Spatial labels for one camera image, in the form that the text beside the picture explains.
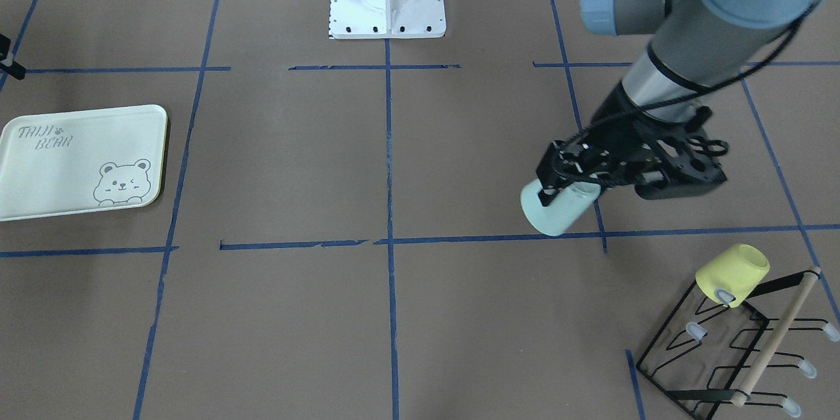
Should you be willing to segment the pale green plastic cup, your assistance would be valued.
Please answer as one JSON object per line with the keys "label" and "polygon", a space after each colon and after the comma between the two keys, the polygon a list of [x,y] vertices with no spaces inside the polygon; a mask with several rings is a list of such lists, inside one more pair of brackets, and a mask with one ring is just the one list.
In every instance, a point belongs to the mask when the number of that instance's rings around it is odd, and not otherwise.
{"label": "pale green plastic cup", "polygon": [[601,186],[588,182],[574,182],[554,195],[549,205],[542,205],[538,192],[543,189],[539,180],[522,188],[520,201],[523,214],[540,234],[559,236],[575,223],[599,198]]}

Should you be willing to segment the yellow plastic cup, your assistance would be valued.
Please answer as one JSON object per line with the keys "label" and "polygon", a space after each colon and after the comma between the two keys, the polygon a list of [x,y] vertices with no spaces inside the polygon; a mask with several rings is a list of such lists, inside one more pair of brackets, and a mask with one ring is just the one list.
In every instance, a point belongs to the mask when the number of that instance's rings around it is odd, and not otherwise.
{"label": "yellow plastic cup", "polygon": [[746,243],[736,243],[695,273],[703,294],[728,308],[742,304],[769,271],[768,258]]}

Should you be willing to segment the cream bear print tray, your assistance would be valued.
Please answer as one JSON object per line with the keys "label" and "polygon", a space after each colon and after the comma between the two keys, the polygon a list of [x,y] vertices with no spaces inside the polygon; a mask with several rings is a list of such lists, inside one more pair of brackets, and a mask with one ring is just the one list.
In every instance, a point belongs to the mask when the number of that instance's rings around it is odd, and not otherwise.
{"label": "cream bear print tray", "polygon": [[159,105],[12,119],[2,130],[1,219],[149,205],[160,193],[168,124]]}

